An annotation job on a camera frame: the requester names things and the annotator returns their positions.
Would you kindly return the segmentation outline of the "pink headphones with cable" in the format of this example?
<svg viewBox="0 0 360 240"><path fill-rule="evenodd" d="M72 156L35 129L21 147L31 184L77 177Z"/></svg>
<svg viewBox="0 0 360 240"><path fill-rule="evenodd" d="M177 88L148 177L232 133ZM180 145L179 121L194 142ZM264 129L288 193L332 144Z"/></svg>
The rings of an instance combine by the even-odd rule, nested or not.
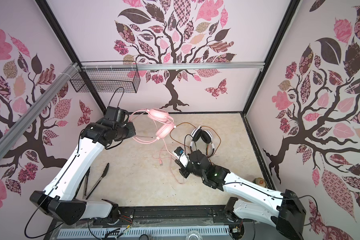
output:
<svg viewBox="0 0 360 240"><path fill-rule="evenodd" d="M148 118L154 122L156 127L155 135L154 137L139 137L138 135L135 135L132 138L137 143L143 145L151 145L158 141L163 141L163 147L161 150L157 151L158 157L155 159L158 160L160 166L163 166L163 159L174 161L175 156L169 151L165 141L165 138L171 133L172 130L176 128L173 117L171 117L168 112L163 111L162 109L140 109L130 114L128 123L133 123L133 121L135 121L143 114L147 114Z"/></svg>

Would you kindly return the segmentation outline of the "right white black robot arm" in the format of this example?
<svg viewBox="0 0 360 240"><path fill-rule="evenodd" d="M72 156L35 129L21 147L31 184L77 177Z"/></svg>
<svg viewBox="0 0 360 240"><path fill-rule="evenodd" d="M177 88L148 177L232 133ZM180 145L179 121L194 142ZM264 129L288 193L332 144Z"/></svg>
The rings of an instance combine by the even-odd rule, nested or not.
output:
<svg viewBox="0 0 360 240"><path fill-rule="evenodd" d="M201 151L186 154L178 147L173 155L185 179L193 174L207 187L234 195L226 210L233 220L254 220L275 227L289 240L303 239L307 211L293 191L280 192L247 181L229 169L213 165Z"/></svg>

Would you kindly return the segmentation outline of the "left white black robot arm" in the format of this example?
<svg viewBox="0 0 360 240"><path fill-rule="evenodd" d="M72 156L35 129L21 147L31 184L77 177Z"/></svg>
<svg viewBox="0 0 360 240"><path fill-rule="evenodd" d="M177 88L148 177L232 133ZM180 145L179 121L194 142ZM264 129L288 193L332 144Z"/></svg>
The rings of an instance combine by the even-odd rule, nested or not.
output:
<svg viewBox="0 0 360 240"><path fill-rule="evenodd" d="M126 110L107 107L105 116L88 124L79 135L78 144L56 177L42 191L34 191L30 201L46 215L73 225L83 219L104 219L110 224L119 220L118 204L109 200L88 202L76 199L84 176L96 157L112 149L112 143L135 135Z"/></svg>

